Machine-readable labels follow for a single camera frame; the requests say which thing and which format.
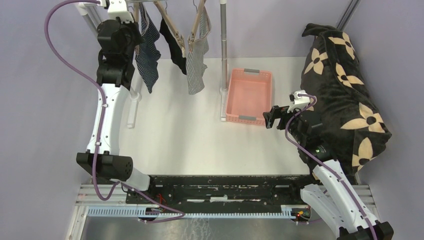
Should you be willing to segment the navy striped underwear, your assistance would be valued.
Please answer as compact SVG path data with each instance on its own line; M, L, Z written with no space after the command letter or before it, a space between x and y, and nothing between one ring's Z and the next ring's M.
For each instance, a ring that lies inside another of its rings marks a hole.
M140 33L143 41L138 45L135 62L138 72L151 94L159 79L158 60L161 53L156 47L156 41L160 38L160 33L142 3L139 4L139 13Z

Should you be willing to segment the black underwear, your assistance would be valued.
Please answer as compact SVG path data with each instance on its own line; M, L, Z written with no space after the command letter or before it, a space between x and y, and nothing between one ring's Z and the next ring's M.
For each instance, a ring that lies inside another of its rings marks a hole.
M182 49L178 45L177 40L174 38L173 34L171 33L168 25L166 24L163 18L160 23L159 32L164 37L165 41L168 44L171 61L176 66L178 66L178 68L181 70L181 72L184 75L186 75L187 74L187 69L186 69L187 59L183 57Z

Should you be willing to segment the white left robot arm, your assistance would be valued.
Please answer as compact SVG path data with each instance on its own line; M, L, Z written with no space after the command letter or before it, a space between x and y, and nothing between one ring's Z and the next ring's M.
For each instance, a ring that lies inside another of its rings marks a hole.
M96 71L98 87L94 128L85 152L76 155L76 163L93 178L120 181L138 190L138 197L149 204L158 191L150 185L151 177L134 166L130 156L120 155L119 137L123 109L130 95L135 72L135 47L143 38L136 22L108 19L97 27L100 45Z

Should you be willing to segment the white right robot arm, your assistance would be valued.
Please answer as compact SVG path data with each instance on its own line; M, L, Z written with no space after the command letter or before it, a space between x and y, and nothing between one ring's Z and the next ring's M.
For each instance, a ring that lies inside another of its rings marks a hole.
M333 231L338 240L391 240L394 229L381 222L361 200L348 181L342 166L321 137L320 116L309 110L288 106L273 106L263 113L265 126L270 129L279 120L278 130L293 143L302 161L307 164L325 187L298 184L289 189L289 198L296 204L312 207Z

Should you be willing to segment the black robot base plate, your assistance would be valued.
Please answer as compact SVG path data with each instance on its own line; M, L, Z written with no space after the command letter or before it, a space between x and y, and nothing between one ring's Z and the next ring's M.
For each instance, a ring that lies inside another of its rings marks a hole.
M310 175L153 175L144 192L185 214L274 214L303 205L300 190L318 184Z

